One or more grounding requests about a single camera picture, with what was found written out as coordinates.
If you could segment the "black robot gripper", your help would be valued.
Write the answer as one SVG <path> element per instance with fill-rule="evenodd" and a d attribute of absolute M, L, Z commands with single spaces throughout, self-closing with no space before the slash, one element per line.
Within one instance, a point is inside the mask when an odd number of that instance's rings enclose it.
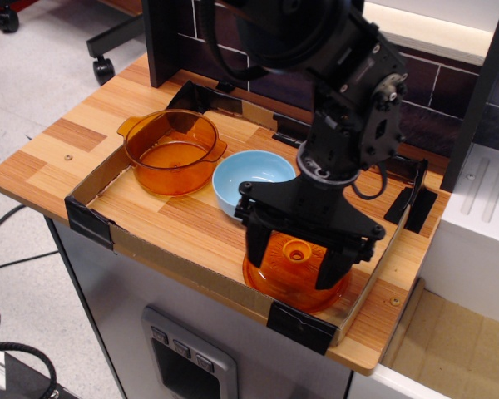
<path fill-rule="evenodd" d="M 296 162 L 300 173 L 292 180 L 241 183 L 235 216 L 246 228 L 247 258 L 256 268 L 261 267 L 273 232 L 324 247 L 315 288 L 331 289 L 353 264 L 369 261 L 385 235 L 382 226 L 343 194 L 367 164 L 351 145 L 310 143 L 300 146 Z"/>

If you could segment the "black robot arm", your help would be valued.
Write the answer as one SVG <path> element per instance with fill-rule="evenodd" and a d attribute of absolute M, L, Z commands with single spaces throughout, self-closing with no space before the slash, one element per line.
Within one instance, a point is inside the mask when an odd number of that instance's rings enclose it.
<path fill-rule="evenodd" d="M 363 17 L 360 1 L 228 1 L 252 66 L 238 80 L 298 72 L 314 86 L 314 118 L 296 157 L 299 176 L 244 182 L 235 215 L 246 228 L 249 262 L 259 267 L 273 232 L 322 246 L 315 287 L 332 288 L 373 256 L 382 226 L 345 198 L 360 173 L 385 170 L 403 135 L 407 70 L 398 51 Z"/>

